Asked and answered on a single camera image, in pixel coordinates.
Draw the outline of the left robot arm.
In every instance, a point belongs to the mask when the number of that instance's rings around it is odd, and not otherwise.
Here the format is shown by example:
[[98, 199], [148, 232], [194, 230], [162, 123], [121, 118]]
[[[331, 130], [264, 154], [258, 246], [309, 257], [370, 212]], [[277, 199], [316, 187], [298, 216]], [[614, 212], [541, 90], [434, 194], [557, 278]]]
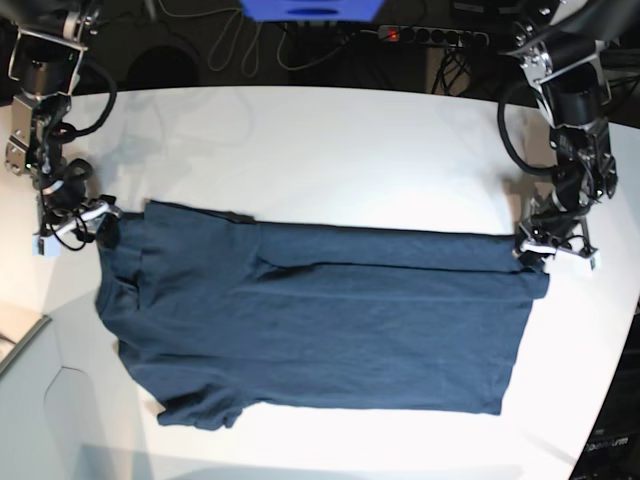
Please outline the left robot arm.
[[[615, 195], [618, 173], [611, 152], [606, 109], [612, 100], [601, 54], [639, 17], [636, 1], [521, 1], [514, 21], [514, 47], [522, 80], [498, 101], [497, 123], [505, 150], [526, 174], [552, 184], [548, 196], [523, 209], [514, 255], [536, 268], [559, 253], [589, 265], [597, 253], [586, 217], [603, 197]], [[515, 150], [506, 127], [506, 105], [520, 90], [533, 94], [549, 125], [556, 163], [533, 166]]]

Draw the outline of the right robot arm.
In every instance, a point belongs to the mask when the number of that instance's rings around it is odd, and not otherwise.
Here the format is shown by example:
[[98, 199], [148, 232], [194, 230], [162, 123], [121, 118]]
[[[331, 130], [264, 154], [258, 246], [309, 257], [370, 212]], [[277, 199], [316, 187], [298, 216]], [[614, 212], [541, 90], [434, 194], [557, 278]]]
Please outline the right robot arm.
[[[8, 77], [19, 90], [11, 102], [12, 131], [5, 164], [28, 176], [37, 193], [39, 225], [33, 251], [53, 257], [101, 241], [121, 216], [113, 196], [89, 195], [92, 165], [65, 159], [65, 145], [99, 130], [117, 98], [113, 78], [88, 56], [88, 38], [100, 16], [99, 1], [4, 1], [2, 19], [16, 29]], [[107, 102], [88, 127], [66, 122], [82, 71], [104, 81]]]

